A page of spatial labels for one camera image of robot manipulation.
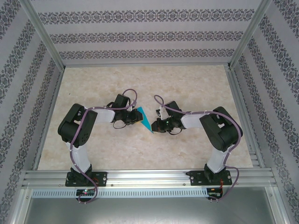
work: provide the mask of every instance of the beige floor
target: beige floor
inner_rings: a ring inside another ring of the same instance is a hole
[[[138,92],[150,123],[156,120],[158,104],[175,100],[183,111],[212,110],[223,106],[240,123],[223,66],[161,66],[67,68],[50,123],[39,170],[68,170],[69,151],[57,128],[74,103],[103,106],[127,88]],[[212,145],[203,129],[187,129],[171,136],[152,134],[141,123],[115,130],[112,124],[98,124],[88,145],[93,169],[184,169],[203,168]],[[252,163],[245,138],[231,154],[228,165],[250,168]]]

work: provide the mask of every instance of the perforated metal strip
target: perforated metal strip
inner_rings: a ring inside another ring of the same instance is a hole
[[[32,198],[74,198],[76,189],[35,189]],[[99,189],[99,198],[206,197],[206,188]]]

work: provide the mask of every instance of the blue paper piece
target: blue paper piece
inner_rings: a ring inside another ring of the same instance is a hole
[[[143,121],[141,121],[141,123],[153,133],[153,131],[151,130],[151,125],[149,123],[149,120],[147,119],[142,107],[138,107],[137,111],[139,111],[143,115]]]

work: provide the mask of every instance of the wall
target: wall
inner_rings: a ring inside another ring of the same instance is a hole
[[[0,2],[0,224],[32,169],[61,75],[17,0]]]
[[[299,223],[299,0],[274,0],[235,73],[266,166]]]
[[[260,0],[33,0],[66,65],[228,63]]]

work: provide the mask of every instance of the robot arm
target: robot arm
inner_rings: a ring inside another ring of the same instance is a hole
[[[112,108],[124,108],[127,105],[130,105],[130,98],[118,94],[115,101],[109,103],[107,108],[110,106]],[[84,106],[74,104],[58,127],[58,134],[68,148],[70,148],[70,143],[79,127],[78,122],[81,122],[86,110],[87,108]],[[86,142],[90,137],[94,124],[122,121],[125,125],[131,125],[141,120],[143,120],[142,114],[137,111],[137,109],[133,109],[133,107],[130,107],[127,110],[114,111],[108,109],[95,109],[89,111],[73,144],[72,156],[76,165],[86,175],[89,177],[92,176],[92,166],[88,159]],[[74,180],[73,182],[77,182],[81,185],[88,184],[88,180],[80,174],[79,170],[74,165],[71,167],[71,173]]]
[[[167,107],[181,111],[175,101],[166,104]],[[223,107],[213,110],[232,117]],[[210,183],[219,182],[225,171],[224,160],[229,150],[238,141],[238,132],[235,126],[226,118],[215,114],[181,114],[169,109],[160,107],[156,111],[159,118],[152,124],[152,131],[171,133],[176,129],[204,128],[206,134],[213,145],[212,155],[205,165],[205,177]]]

